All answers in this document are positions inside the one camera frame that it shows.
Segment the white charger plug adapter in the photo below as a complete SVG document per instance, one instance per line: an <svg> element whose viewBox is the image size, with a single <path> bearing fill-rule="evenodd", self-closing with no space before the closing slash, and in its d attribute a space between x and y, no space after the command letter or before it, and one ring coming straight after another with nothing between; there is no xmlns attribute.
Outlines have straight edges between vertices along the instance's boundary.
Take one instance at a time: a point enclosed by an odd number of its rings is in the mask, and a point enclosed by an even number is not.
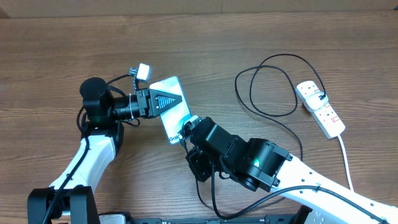
<svg viewBox="0 0 398 224"><path fill-rule="evenodd" d="M328 97L323 92L314 93L306 97L304 105L309 111L316 111L328 103Z"/></svg>

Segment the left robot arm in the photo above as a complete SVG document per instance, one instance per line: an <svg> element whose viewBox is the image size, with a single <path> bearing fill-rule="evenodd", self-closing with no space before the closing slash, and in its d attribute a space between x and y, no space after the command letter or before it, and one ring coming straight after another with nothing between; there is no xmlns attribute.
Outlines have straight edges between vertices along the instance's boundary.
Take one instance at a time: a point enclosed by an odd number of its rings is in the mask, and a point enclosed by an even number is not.
<svg viewBox="0 0 398 224"><path fill-rule="evenodd" d="M27 199L29 223L51 223L68 215L72 223L133 223L128 212L98 213L94 192L107 166L123 144L124 125L139 118L160 117L170 144L180 138L182 120L190 116L178 77L153 83L133 95L121 94L102 78L85 80L80 87L83 106L76 122L80 148L59 178L47 188L34 189Z"/></svg>

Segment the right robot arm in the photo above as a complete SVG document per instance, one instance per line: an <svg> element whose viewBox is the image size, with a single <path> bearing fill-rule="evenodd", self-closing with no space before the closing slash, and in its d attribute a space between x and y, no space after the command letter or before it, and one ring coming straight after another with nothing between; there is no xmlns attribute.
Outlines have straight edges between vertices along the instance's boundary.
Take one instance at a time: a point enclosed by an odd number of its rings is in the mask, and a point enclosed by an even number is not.
<svg viewBox="0 0 398 224"><path fill-rule="evenodd" d="M271 141L245 141L211 118L197 116L184 123L180 134L194 145L186 159L198 181L224 172L249 190L268 192L255 206L281 196L335 223L397 223L397 207L368 199L327 179Z"/></svg>

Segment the white power strip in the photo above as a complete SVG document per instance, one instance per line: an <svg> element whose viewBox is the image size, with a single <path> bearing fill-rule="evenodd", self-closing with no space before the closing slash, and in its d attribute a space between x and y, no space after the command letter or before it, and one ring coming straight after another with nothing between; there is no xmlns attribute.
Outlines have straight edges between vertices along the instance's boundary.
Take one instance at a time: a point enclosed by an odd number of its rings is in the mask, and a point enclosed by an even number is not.
<svg viewBox="0 0 398 224"><path fill-rule="evenodd" d="M298 84L295 91L302 100L303 105L306 97L314 93L322 92L313 81L305 81ZM336 111L332 108L331 104L329 104L329 100L324 107L319 110L309 112L328 139L338 138L341 140L341 134L345 130L346 126Z"/></svg>

